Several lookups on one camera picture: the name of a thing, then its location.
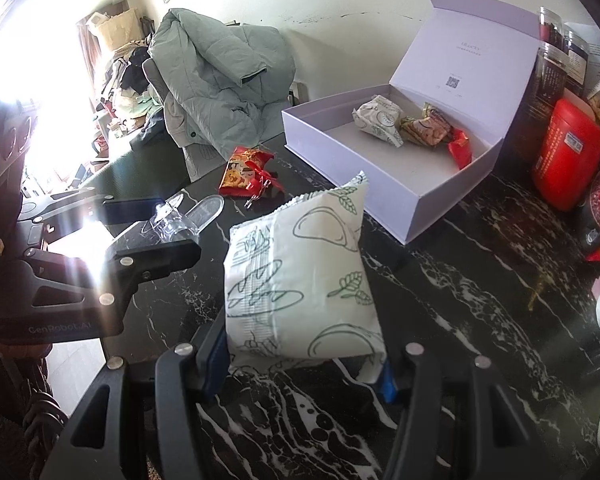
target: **red plastic container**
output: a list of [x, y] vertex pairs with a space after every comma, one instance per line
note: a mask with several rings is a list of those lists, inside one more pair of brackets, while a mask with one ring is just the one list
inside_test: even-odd
[[549, 204], [569, 211], [599, 163], [600, 127], [567, 99], [560, 99], [531, 172], [536, 187]]

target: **clear plastic object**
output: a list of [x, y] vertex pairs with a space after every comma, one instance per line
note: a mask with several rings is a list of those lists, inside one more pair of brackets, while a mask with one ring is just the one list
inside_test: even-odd
[[207, 196], [185, 215], [178, 211], [181, 202], [182, 195], [179, 194], [157, 206], [148, 225], [163, 242], [193, 240], [198, 243], [202, 230], [222, 212], [224, 198], [220, 195]]

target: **open gift box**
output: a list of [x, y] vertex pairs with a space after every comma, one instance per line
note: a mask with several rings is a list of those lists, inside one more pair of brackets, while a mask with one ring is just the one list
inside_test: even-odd
[[[431, 0], [389, 84], [344, 92], [282, 112], [286, 146], [337, 186], [360, 170], [366, 211], [401, 243], [413, 240], [492, 169], [538, 52], [538, 17], [497, 0]], [[470, 138], [458, 171], [445, 146], [396, 148], [359, 130], [351, 112], [381, 94], [410, 116], [429, 102]]]

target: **jacket sleeve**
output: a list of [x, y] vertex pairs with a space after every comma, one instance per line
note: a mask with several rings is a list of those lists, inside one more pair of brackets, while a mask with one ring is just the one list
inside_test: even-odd
[[186, 9], [171, 9], [171, 12], [193, 40], [200, 56], [237, 86], [266, 72], [262, 57], [224, 23]]

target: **black marble table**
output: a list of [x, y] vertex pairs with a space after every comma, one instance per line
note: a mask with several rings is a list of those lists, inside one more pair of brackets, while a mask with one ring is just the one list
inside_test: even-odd
[[[103, 340], [107, 356], [138, 362], [189, 340], [221, 308], [230, 227], [291, 196], [333, 187], [284, 144], [278, 136], [265, 146], [275, 154], [267, 170], [278, 172], [286, 196], [249, 210], [244, 200], [227, 199], [202, 233], [199, 263], [140, 286], [124, 332]], [[223, 171], [187, 187], [180, 210], [215, 194]], [[501, 173], [408, 246], [365, 215], [362, 259], [390, 354], [418, 341], [440, 355], [487, 355], [557, 467], [582, 470], [597, 453], [600, 330], [590, 288], [599, 272], [532, 186]], [[120, 247], [138, 235], [131, 229]], [[398, 422], [398, 409], [338, 361], [228, 378], [215, 402], [197, 409], [218, 479], [381, 478]], [[442, 424], [452, 427], [453, 418], [445, 408]], [[447, 451], [439, 449], [440, 478], [448, 472]]]

